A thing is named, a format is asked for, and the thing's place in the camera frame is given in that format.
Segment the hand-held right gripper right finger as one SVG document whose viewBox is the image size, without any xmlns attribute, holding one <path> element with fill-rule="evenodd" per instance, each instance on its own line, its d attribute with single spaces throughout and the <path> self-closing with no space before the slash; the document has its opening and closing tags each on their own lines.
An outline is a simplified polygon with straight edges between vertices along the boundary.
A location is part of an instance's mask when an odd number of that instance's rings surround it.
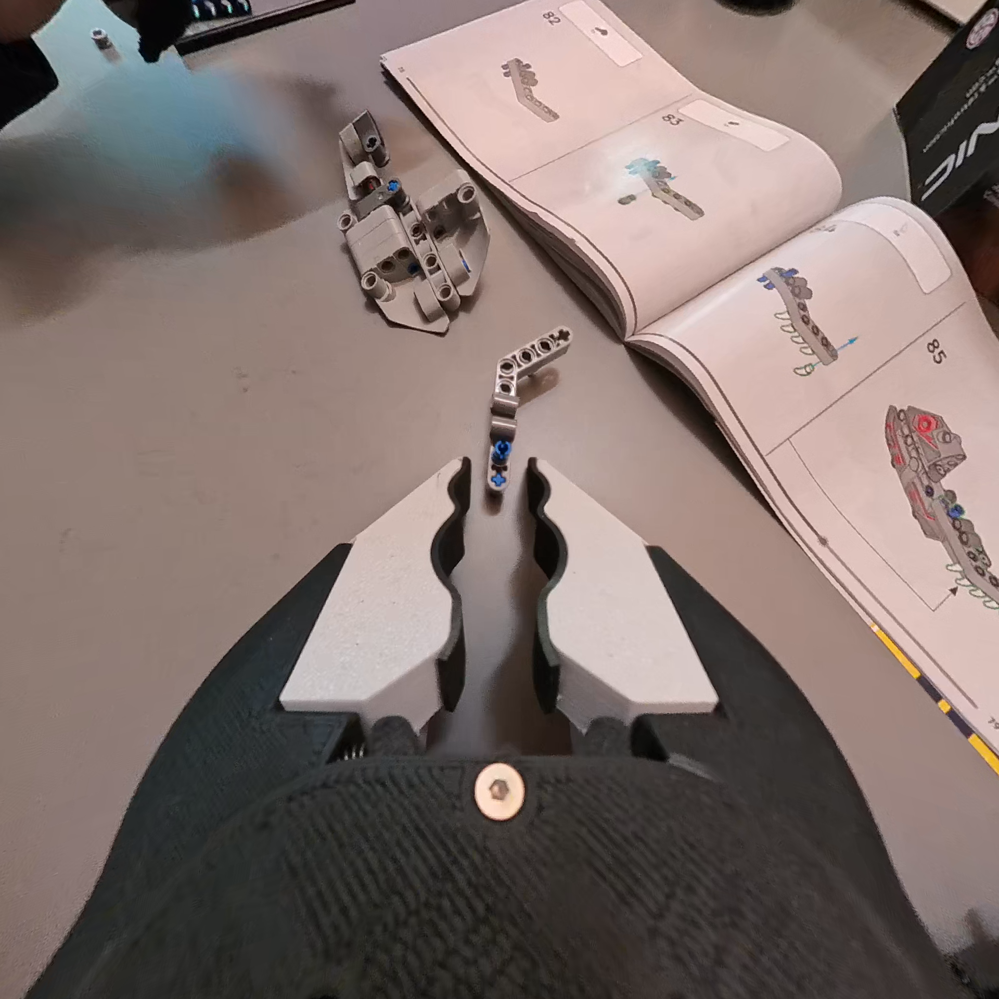
<svg viewBox="0 0 999 999">
<path fill-rule="evenodd" d="M 536 604 L 532 683 L 579 732 L 599 719 L 709 714 L 716 691 L 648 545 L 546 459 L 531 457 Z"/>
</svg>

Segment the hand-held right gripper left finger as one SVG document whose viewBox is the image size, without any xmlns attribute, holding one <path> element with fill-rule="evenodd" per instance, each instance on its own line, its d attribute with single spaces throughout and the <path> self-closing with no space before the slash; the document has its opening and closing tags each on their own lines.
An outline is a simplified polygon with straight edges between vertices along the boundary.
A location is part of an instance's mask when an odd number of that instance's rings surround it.
<svg viewBox="0 0 999 999">
<path fill-rule="evenodd" d="M 401 718 L 419 737 L 465 685 L 462 598 L 470 460 L 452 459 L 345 553 L 281 690 L 288 712 L 355 714 L 365 731 Z"/>
</svg>

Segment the grey angled toy brick beam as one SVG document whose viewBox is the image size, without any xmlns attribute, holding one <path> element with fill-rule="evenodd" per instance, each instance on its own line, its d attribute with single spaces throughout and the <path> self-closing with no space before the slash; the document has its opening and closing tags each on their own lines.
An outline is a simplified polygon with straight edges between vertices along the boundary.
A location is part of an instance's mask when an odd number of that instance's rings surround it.
<svg viewBox="0 0 999 999">
<path fill-rule="evenodd" d="M 490 408 L 490 448 L 485 468 L 485 487 L 489 494 L 501 496 L 509 484 L 510 456 L 518 430 L 520 384 L 562 357 L 568 351 L 572 338 L 573 332 L 568 327 L 556 327 L 498 360 Z"/>
</svg>

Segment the person's left forearm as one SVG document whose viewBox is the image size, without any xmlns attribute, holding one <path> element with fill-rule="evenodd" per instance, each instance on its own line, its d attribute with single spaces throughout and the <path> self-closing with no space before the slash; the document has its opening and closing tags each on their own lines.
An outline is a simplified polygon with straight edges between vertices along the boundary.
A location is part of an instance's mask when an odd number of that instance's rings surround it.
<svg viewBox="0 0 999 999">
<path fill-rule="evenodd" d="M 59 86 L 51 63 L 32 38 L 1 44 L 1 129 L 37 107 Z"/>
</svg>

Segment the grey desk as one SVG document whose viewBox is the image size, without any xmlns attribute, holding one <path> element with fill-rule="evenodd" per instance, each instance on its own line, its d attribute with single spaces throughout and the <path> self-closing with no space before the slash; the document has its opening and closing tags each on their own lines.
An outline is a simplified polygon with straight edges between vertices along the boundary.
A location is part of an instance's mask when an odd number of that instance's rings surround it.
<svg viewBox="0 0 999 999">
<path fill-rule="evenodd" d="M 497 356 L 555 324 L 518 437 L 663 547 L 792 674 L 945 951 L 997 942 L 997 775 L 773 518 L 685 385 L 632 354 L 489 202 L 442 339 L 366 309 L 337 132 L 370 108 L 415 188 L 452 166 L 380 56 L 506 2 L 357 2 L 106 66 L 2 141 L 2 997 L 91 894 L 164 735 L 336 544 L 456 456 Z"/>
</svg>

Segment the grey toy brick panel assembly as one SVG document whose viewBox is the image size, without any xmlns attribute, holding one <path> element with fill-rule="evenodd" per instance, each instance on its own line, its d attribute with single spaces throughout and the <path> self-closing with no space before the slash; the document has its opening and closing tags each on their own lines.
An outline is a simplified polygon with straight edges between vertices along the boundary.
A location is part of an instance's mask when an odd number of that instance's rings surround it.
<svg viewBox="0 0 999 999">
<path fill-rule="evenodd" d="M 338 227 L 362 291 L 391 324 L 444 335 L 477 292 L 489 256 L 480 188 L 456 169 L 418 196 L 407 193 L 368 110 L 339 142 L 348 206 Z"/>
</svg>

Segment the open instruction booklet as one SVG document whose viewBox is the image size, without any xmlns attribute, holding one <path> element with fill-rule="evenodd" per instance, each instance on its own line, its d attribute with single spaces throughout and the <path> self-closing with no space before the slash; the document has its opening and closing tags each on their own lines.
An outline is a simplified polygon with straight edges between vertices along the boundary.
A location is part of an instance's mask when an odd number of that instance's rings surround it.
<svg viewBox="0 0 999 999">
<path fill-rule="evenodd" d="M 910 202 L 687 80 L 599 2 L 381 55 L 600 309 L 696 393 L 785 529 L 997 769 L 997 337 Z"/>
</svg>

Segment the black toy set box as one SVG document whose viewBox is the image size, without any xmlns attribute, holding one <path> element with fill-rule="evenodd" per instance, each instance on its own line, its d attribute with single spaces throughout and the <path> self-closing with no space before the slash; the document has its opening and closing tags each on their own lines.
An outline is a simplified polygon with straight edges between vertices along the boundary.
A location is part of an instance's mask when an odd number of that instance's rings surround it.
<svg viewBox="0 0 999 999">
<path fill-rule="evenodd" d="M 984 2 L 895 106 L 910 200 L 938 217 L 998 179 L 998 3 Z"/>
</svg>

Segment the black toy axle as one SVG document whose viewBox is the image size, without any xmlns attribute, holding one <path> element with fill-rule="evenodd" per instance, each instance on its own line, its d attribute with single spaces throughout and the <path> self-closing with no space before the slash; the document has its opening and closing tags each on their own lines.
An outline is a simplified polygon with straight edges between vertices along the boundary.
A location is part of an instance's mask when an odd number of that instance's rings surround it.
<svg viewBox="0 0 999 999">
<path fill-rule="evenodd" d="M 192 22 L 176 42 L 178 55 L 193 55 L 355 4 L 355 1 L 250 2 L 254 12 L 250 17 L 213 24 Z"/>
</svg>

